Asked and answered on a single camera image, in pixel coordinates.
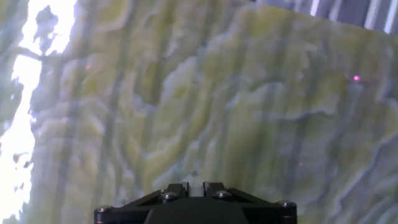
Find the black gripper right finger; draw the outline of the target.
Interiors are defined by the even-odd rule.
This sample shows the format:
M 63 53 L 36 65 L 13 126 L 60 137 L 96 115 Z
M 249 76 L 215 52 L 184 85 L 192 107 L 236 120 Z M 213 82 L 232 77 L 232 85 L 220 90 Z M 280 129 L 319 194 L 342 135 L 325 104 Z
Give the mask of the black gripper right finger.
M 268 202 L 221 182 L 204 182 L 205 196 L 235 203 L 250 224 L 297 224 L 297 205 L 291 201 Z

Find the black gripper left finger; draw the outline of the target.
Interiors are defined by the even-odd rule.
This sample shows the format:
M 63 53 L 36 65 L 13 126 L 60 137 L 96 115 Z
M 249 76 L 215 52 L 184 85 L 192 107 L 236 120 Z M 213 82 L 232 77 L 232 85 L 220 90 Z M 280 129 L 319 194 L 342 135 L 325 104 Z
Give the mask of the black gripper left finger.
M 169 184 L 122 207 L 103 205 L 94 210 L 94 224 L 144 224 L 150 211 L 162 204 L 188 197 L 188 182 Z

